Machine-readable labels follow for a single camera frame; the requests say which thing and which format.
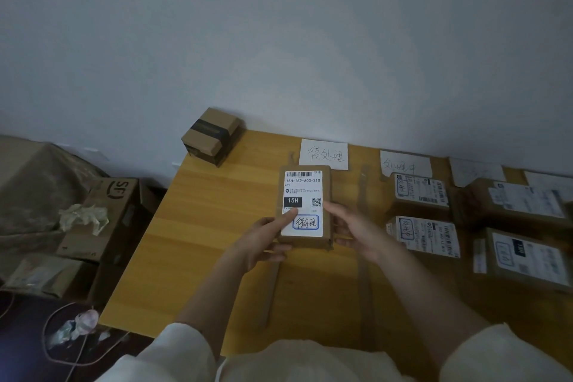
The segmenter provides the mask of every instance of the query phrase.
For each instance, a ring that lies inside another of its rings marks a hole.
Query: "yellow wooden desk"
[[[179,312],[215,260],[256,219],[274,216],[278,169],[300,138],[247,131],[225,163],[216,168],[187,156],[105,308],[100,322],[142,335],[157,336]],[[363,164],[369,165],[369,214],[384,223],[380,154],[375,148],[348,146],[349,171],[332,171],[335,201],[356,205]],[[432,158],[434,178],[451,181],[447,159]],[[525,183],[522,173],[505,168],[508,181]],[[457,296],[492,322],[506,321],[526,341],[573,368],[573,301],[535,292],[519,284],[491,284],[471,274],[471,252],[460,236],[463,267],[452,259],[427,264]],[[360,348],[360,310],[353,251],[295,249],[281,266],[268,326],[257,328],[262,311],[259,290],[268,265],[259,263],[241,284],[223,355],[255,352],[281,338],[306,338],[327,346]],[[420,380],[434,380],[418,333],[376,266],[370,266],[376,340],[398,368]]]

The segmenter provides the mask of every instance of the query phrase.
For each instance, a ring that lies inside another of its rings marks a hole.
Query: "person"
[[[505,325],[490,325],[444,289],[403,245],[366,217],[333,203],[335,241],[377,264],[419,330],[440,381],[573,381],[553,358]],[[216,262],[209,276],[137,357],[123,356],[99,379],[161,382],[412,381],[383,352],[330,348],[309,340],[280,340],[267,349],[227,357],[217,368],[241,277],[259,261],[280,262],[290,246],[275,237],[297,215],[254,223]]]

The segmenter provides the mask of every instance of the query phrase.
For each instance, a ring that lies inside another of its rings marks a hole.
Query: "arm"
[[[489,326],[376,224],[340,204],[325,203],[324,208],[335,216],[335,232],[353,237],[336,242],[380,266],[438,367],[464,341]]]
[[[175,321],[197,329],[207,340],[215,360],[221,346],[241,279],[258,261],[283,261],[290,245],[273,243],[276,235],[297,215],[296,208],[278,219],[253,224],[217,261],[211,273],[187,301]]]

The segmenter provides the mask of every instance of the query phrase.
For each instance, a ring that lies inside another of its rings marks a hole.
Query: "handwritten paper sign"
[[[299,165],[328,165],[348,170],[348,144],[303,139],[300,143]]]
[[[501,165],[494,163],[474,162],[450,157],[450,168],[452,168],[454,184],[457,187],[466,187],[476,178],[507,181]]]
[[[557,190],[564,203],[573,201],[573,178],[525,171],[527,183],[538,189]]]
[[[419,177],[432,177],[430,158],[421,155],[380,150],[380,166],[382,167],[383,175],[386,177],[390,177],[392,172],[401,172]]]

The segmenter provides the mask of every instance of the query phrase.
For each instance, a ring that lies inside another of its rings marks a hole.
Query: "crumpled plastic wrap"
[[[60,228],[68,231],[74,224],[89,225],[93,223],[92,234],[97,236],[110,223],[107,216],[107,208],[82,207],[81,204],[74,204],[66,210],[60,210]]]

